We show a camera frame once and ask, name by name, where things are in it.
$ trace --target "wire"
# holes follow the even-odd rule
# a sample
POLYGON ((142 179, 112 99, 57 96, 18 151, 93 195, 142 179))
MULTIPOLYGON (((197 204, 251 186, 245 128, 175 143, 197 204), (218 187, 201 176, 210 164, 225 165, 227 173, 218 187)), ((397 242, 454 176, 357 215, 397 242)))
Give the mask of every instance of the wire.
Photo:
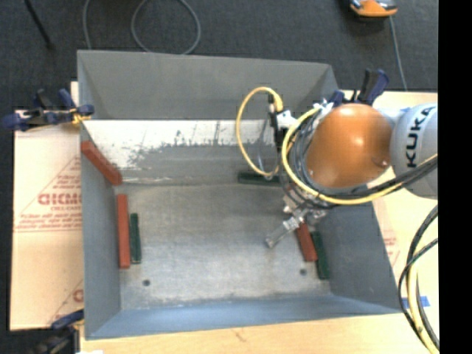
MULTIPOLYGON (((432 240, 429 244, 425 245, 422 247, 421 250, 419 250, 411 259, 408 261, 406 264, 404 270, 401 273, 400 279, 398 281, 398 299, 400 302, 400 306, 403 310, 403 313, 405 314, 405 317, 407 318, 410 326, 412 327, 413 331, 416 333, 417 337, 424 343, 424 345, 427 347, 427 349, 430 351, 430 353, 438 353, 439 352, 439 347, 436 347, 436 345, 432 342, 432 340, 425 335, 427 333, 426 329, 419 324, 417 320, 417 316, 413 317, 410 315, 410 313, 407 311, 406 307, 403 304, 403 298, 401 296, 401 288, 403 286, 403 281, 407 277, 414 276, 414 280, 416 281, 416 276, 417 276, 417 269, 414 266, 415 263, 429 250, 431 250, 434 246, 436 246, 439 243, 439 239, 436 238, 432 240)), ((416 300, 413 299, 412 297, 409 296, 408 298, 409 301, 409 307, 410 310, 416 310, 417 308, 417 303, 416 300)))
POLYGON ((274 107, 275 107, 275 111, 279 112, 279 111, 282 111, 283 109, 283 102, 282 102, 282 98, 280 97, 280 95, 278 95, 278 93, 276 93, 273 89, 269 88, 269 87, 266 87, 266 86, 261 86, 261 87, 257 87, 255 89, 253 89, 252 91, 249 92, 249 94, 244 98, 244 100, 242 101, 240 107, 239 107, 239 110, 237 111, 237 116, 236 116, 236 122, 235 122, 235 129, 236 129, 236 140, 237 140, 237 145, 239 146, 240 148, 240 151, 241 153, 243 154, 243 157, 244 159, 246 160, 246 162, 249 164, 249 166, 251 167, 251 169, 253 169, 254 172, 256 172, 257 174, 260 174, 262 176, 265 176, 265 177, 272 177, 274 176, 277 172, 278 172, 278 166, 272 170, 271 172, 266 172, 264 171, 263 169, 260 169, 252 160, 251 158, 249 157, 246 149, 244 148, 244 144, 243 144, 243 140, 241 139, 241 129, 240 129, 240 125, 241 125, 241 120, 242 120, 242 117, 243 117, 243 112, 246 108, 246 105, 248 104, 248 102, 251 100, 251 98, 256 94, 256 93, 259 93, 261 91, 264 91, 266 93, 269 93, 273 98, 274 98, 274 107))
POLYGON ((398 72, 400 73, 400 78, 401 78, 401 82, 403 84, 403 89, 405 91, 408 91, 408 87, 406 86, 405 74, 403 73, 403 66, 401 64, 400 52, 398 51, 398 40, 397 40, 397 33, 395 31, 395 23, 393 21, 392 16, 389 17, 389 25, 390 25, 390 32, 392 34, 393 49, 394 49, 394 53, 395 53, 395 60, 397 62, 397 66, 398 66, 398 72))
MULTIPOLYGON (((136 17, 138 16, 139 11, 142 9, 142 7, 148 2, 149 0, 143 0, 137 7, 137 9, 134 11, 133 18, 131 19, 131 34, 133 35, 133 38, 135 42, 138 44, 139 47, 141 47, 143 50, 146 52, 152 52, 152 50, 148 49, 139 39, 138 35, 136 34, 136 17)), ((196 15, 195 11, 191 8, 191 6, 188 5, 188 3, 185 0, 177 0, 179 1, 190 13, 190 15, 193 17, 193 20, 195 22, 195 28, 196 28, 196 37, 195 40, 187 50, 182 52, 182 54, 187 55, 193 52, 195 48, 198 46, 200 39, 201 39, 201 25, 200 25, 200 20, 198 19, 198 16, 196 15)))
MULTIPOLYGON (((138 7, 135 9, 133 13, 133 17, 131 19, 131 27, 130 31, 133 36, 133 39, 135 42, 138 44, 138 46, 143 49, 146 52, 152 52, 151 49, 148 49, 139 39, 138 35, 136 34, 136 17, 138 16, 138 13, 140 10, 144 7, 144 5, 148 2, 149 0, 142 0, 141 3, 139 3, 138 7)), ((201 40, 201 25, 200 25, 200 20, 198 19, 197 14, 195 11, 189 6, 189 4, 185 0, 177 0, 179 3, 181 3, 190 13, 190 15, 193 17, 193 20, 195 22, 195 28, 196 28, 196 35, 195 35, 195 40, 193 44, 186 49, 184 52, 182 52, 183 55, 188 55, 191 52, 195 50, 195 48, 198 46, 201 40)), ((92 48, 91 41, 90 41, 90 35, 89 35, 89 29, 88 29, 88 14, 89 14, 89 6, 90 6, 91 0, 86 0, 84 6, 83 6, 83 11, 82 11, 82 30, 83 30, 83 35, 86 39, 86 46, 88 49, 92 48)))
MULTIPOLYGON (((396 190, 399 190, 402 187, 405 187, 406 181, 399 181, 399 178, 395 178, 394 182, 390 184, 390 181, 387 183, 383 184, 383 187, 381 190, 379 189, 370 189, 367 190, 366 195, 359 195, 359 194, 350 194, 350 195, 336 195, 336 196, 331 196, 328 194, 322 193, 320 190, 316 190, 316 188, 308 186, 306 183, 302 182, 300 178, 295 174, 295 172, 291 169, 291 166, 288 161, 288 152, 290 148, 288 147, 289 142, 291 141, 291 137, 294 135, 295 131, 299 129, 299 126, 309 117, 313 116, 314 114, 318 113, 320 108, 313 108, 306 113, 304 113, 297 121, 295 124, 293 124, 289 129, 287 134, 284 137, 283 143, 282 143, 282 150, 281 150, 281 155, 282 155, 282 165, 285 168, 285 171, 289 175, 289 177, 292 179, 292 181, 300 187, 303 191, 306 193, 313 195, 316 198, 322 199, 323 201, 332 203, 332 204, 344 204, 344 205, 353 205, 353 204, 362 204, 366 202, 373 201, 376 198, 379 198, 381 196, 385 196, 387 194, 390 194, 391 192, 394 192, 396 190)), ((427 159, 421 164, 420 171, 417 171, 417 173, 409 173, 409 175, 413 174, 415 177, 418 177, 418 174, 423 174, 424 172, 424 167, 426 166, 437 166, 437 154, 433 155, 431 158, 427 159)))
MULTIPOLYGON (((421 241, 425 231, 430 227, 431 223, 439 216, 438 206, 436 205, 430 213, 426 216, 425 220, 417 230, 416 234, 412 239, 412 243, 409 248, 409 252, 406 258, 406 262, 410 262, 415 256, 416 249, 421 241)), ((413 269, 406 273, 406 281, 408 283, 407 291, 409 295, 409 304, 412 310, 410 324, 415 330, 424 330, 428 334, 428 339, 420 336, 420 339, 425 342, 426 345, 431 346, 431 343, 439 350, 439 339, 434 334, 432 326, 429 324, 428 317, 423 309, 420 301, 420 289, 417 281, 417 271, 413 266, 413 269)))

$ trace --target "black cable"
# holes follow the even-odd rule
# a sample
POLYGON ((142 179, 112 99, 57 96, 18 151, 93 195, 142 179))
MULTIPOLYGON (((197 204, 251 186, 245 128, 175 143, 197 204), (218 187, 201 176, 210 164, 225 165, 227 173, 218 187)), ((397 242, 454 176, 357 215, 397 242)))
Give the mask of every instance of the black cable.
MULTIPOLYGON (((409 262, 413 256, 414 253, 416 252, 417 246, 419 242, 421 241, 425 231, 427 228, 431 225, 431 223, 434 221, 439 216, 439 208, 438 205, 436 205, 430 213, 426 216, 425 220, 423 221, 423 224, 420 226, 420 228, 417 230, 415 236, 412 239, 412 243, 409 248, 409 252, 406 258, 406 262, 409 262)), ((421 302, 421 295, 420 295, 420 286, 419 282, 417 281, 417 286, 416 286, 416 299, 417 299, 417 305, 418 305, 418 310, 420 312, 420 317, 422 320, 422 323, 426 329, 426 332, 428 333, 430 339, 434 342, 434 345, 436 348, 439 350, 439 339, 437 338, 436 334, 434 333, 434 330, 429 323, 428 317, 426 315, 426 312, 424 311, 423 308, 423 303, 421 302)))
POLYGON ((393 21, 393 17, 391 16, 389 17, 389 25, 390 25, 390 32, 392 34, 393 50, 395 53, 395 60, 397 62, 398 72, 400 73, 403 89, 405 91, 408 91, 408 87, 406 86, 405 74, 403 73, 403 66, 401 64, 400 52, 398 51, 398 40, 397 40, 397 33, 395 31, 395 23, 393 21))
POLYGON ((431 250, 434 246, 436 246, 437 244, 439 243, 439 239, 438 238, 435 238, 434 240, 432 240, 429 244, 425 245, 424 247, 422 247, 421 250, 419 250, 418 253, 416 253, 416 255, 414 255, 410 261, 406 264, 405 268, 403 269, 401 275, 400 275, 400 279, 398 281, 398 301, 400 303, 400 306, 401 306, 401 309, 403 311, 403 314, 405 315, 406 319, 408 320, 408 323, 410 324, 410 326, 412 327, 413 331, 416 333, 417 337, 421 340, 421 337, 420 337, 420 334, 419 332, 417 331, 417 328, 414 324, 414 321, 413 321, 413 318, 410 316, 407 308, 405 307, 405 305, 403 304, 403 298, 402 298, 402 295, 401 295, 401 288, 403 287, 403 281, 405 280, 405 278, 407 277, 407 274, 410 270, 410 268, 412 267, 412 265, 414 263, 416 263, 416 261, 418 261, 427 251, 431 250))
MULTIPOLYGON (((136 30, 135 30, 135 24, 136 24, 136 17, 139 13, 139 11, 142 9, 142 7, 148 2, 149 0, 143 0, 141 1, 141 3, 139 4, 139 6, 137 7, 137 9, 134 11, 134 14, 133 14, 133 18, 131 19, 131 34, 133 35, 133 38, 135 40, 135 42, 138 44, 139 47, 141 47, 141 49, 145 50, 146 52, 152 52, 152 50, 148 49, 142 42, 141 40, 139 39, 138 35, 136 34, 136 30)), ((192 46, 190 46, 187 50, 185 50, 184 52, 182 52, 183 55, 188 55, 190 54, 191 52, 193 52, 193 50, 195 50, 195 48, 197 47, 198 43, 200 42, 200 39, 201 39, 201 25, 200 25, 200 21, 198 19, 198 16, 196 15, 195 11, 191 8, 191 6, 188 5, 188 3, 185 1, 185 0, 177 0, 178 2, 180 2, 190 13, 190 15, 193 17, 193 20, 195 22, 195 28, 196 28, 196 36, 195 36, 195 40, 192 44, 192 46)))
MULTIPOLYGON (((421 251, 419 251, 417 254, 415 254, 415 252, 417 251, 418 244, 420 243, 424 233, 430 227, 433 220, 436 219, 438 216, 439 216, 439 209, 438 209, 438 205, 436 205, 430 211, 430 213, 428 213, 425 220, 421 224, 420 228, 416 231, 416 233, 415 233, 415 235, 412 239, 412 242, 411 242, 410 248, 409 248, 409 252, 408 252, 408 255, 407 255, 407 258, 406 258, 407 265, 405 266, 404 270, 402 271, 402 274, 401 274, 399 282, 398 282, 398 298, 400 300, 400 306, 402 307, 403 313, 405 314, 409 324, 412 326, 412 328, 415 331, 415 333, 417 334, 418 338, 419 338, 419 334, 416 331, 416 327, 414 326, 413 319, 411 318, 409 312, 407 311, 407 309, 403 305, 403 301, 402 301, 402 298, 401 298, 401 288, 402 288, 402 284, 403 284, 403 281, 405 280, 405 278, 408 279, 409 269, 411 268, 412 264, 419 257, 421 257, 421 255, 423 255, 424 253, 426 253, 426 251, 428 251, 430 249, 429 246, 432 247, 432 246, 435 245, 435 243, 437 243, 437 239, 433 240, 430 244, 423 247, 423 249, 421 251)), ((417 283, 417 287, 416 287, 416 300, 417 300, 417 306, 418 306, 418 310, 420 312, 420 316, 421 316, 421 319, 422 319, 423 326, 424 326, 427 334, 429 335, 431 341, 434 343, 436 348, 439 350, 440 341, 437 338, 436 334, 434 333, 434 330, 433 330, 431 324, 429 323, 426 312, 424 311, 423 303, 420 300, 420 288, 419 288, 418 283, 417 283)))
MULTIPOLYGON (((135 30, 135 24, 136 24, 136 17, 138 16, 139 11, 143 8, 143 6, 148 2, 149 0, 142 0, 141 3, 138 5, 138 7, 135 9, 133 13, 133 17, 131 19, 131 27, 130 31, 133 36, 133 39, 135 42, 138 44, 138 46, 143 49, 146 52, 152 52, 152 50, 148 49, 139 39, 138 35, 136 34, 135 30)), ((188 5, 188 3, 185 0, 177 0, 179 3, 181 3, 189 12, 190 15, 193 17, 193 20, 195 22, 195 27, 196 27, 196 36, 195 40, 187 50, 182 52, 183 55, 190 54, 195 50, 197 45, 200 42, 201 39, 201 25, 200 25, 200 20, 198 19, 198 16, 196 15, 195 11, 191 8, 191 6, 188 5)), ((89 36, 89 29, 88 29, 88 24, 87 24, 87 17, 88 17, 88 12, 89 12, 89 6, 90 6, 91 0, 86 0, 86 3, 83 6, 83 11, 82 11, 82 29, 83 29, 83 35, 86 39, 86 46, 87 48, 91 49, 92 45, 90 42, 90 36, 89 36)))
POLYGON ((304 184, 308 185, 311 189, 320 192, 323 195, 326 195, 330 198, 337 198, 337 199, 357 199, 361 197, 370 196, 376 194, 377 192, 384 191, 389 189, 395 185, 396 188, 393 188, 389 191, 389 193, 395 192, 399 189, 405 188, 410 184, 416 182, 420 178, 424 177, 432 170, 437 168, 438 160, 437 156, 429 159, 428 161, 420 164, 416 168, 407 171, 399 176, 395 176, 394 178, 383 182, 382 184, 376 185, 374 187, 362 188, 354 187, 350 190, 344 192, 328 192, 321 188, 318 184, 316 184, 313 179, 310 177, 307 169, 307 165, 305 162, 305 151, 308 146, 306 142, 312 139, 312 132, 313 132, 313 122, 316 119, 317 114, 314 117, 310 117, 305 122, 303 122, 298 131, 294 133, 293 141, 292 141, 292 148, 290 150, 290 162, 291 162, 291 169, 295 173, 296 177, 302 181, 304 184))

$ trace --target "blue clamp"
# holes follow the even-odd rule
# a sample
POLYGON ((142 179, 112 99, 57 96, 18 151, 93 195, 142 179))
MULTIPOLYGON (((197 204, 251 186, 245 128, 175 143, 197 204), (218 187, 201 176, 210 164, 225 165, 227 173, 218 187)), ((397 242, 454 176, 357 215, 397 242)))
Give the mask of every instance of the blue clamp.
POLYGON ((357 96, 358 102, 372 106, 375 99, 384 92, 388 84, 389 78, 384 71, 381 69, 376 71, 366 69, 364 83, 357 96))
POLYGON ((334 108, 345 103, 363 103, 372 106, 375 99, 384 92, 388 84, 389 78, 384 71, 381 69, 377 69, 376 71, 366 69, 364 82, 357 96, 356 91, 354 91, 353 95, 348 100, 344 97, 343 91, 335 90, 328 102, 333 103, 334 108))
POLYGON ((95 112, 93 105, 76 106, 70 93, 62 88, 58 92, 61 104, 54 106, 40 89, 33 98, 33 109, 19 113, 8 114, 1 119, 1 126, 10 131, 27 131, 46 125, 61 123, 78 123, 88 119, 95 112))

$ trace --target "green block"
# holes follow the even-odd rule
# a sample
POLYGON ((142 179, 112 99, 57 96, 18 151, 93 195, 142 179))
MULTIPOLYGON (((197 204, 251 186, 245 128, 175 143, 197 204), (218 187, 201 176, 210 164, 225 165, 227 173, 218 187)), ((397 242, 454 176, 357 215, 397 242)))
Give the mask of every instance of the green block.
POLYGON ((311 232, 311 239, 315 246, 318 260, 316 261, 316 270, 318 271, 318 278, 321 280, 328 280, 330 278, 330 269, 327 265, 327 257, 325 247, 323 246, 322 236, 319 232, 311 232))
POLYGON ((130 215, 130 248, 131 263, 141 263, 141 237, 139 236, 138 214, 130 215))

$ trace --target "red stick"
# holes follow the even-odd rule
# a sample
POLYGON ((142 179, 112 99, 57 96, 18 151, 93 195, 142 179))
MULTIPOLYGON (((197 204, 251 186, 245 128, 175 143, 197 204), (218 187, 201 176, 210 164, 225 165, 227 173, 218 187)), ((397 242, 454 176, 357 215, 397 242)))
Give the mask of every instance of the red stick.
POLYGON ((126 194, 117 195, 117 218, 119 268, 129 268, 131 265, 131 249, 128 197, 126 194))
POLYGON ((121 173, 104 157, 98 148, 95 147, 94 143, 89 140, 84 141, 80 144, 80 150, 111 184, 118 186, 123 182, 121 173))
POLYGON ((314 262, 318 260, 318 254, 316 253, 313 240, 311 239, 310 231, 306 223, 301 223, 300 226, 295 230, 296 236, 302 249, 303 258, 307 262, 314 262))

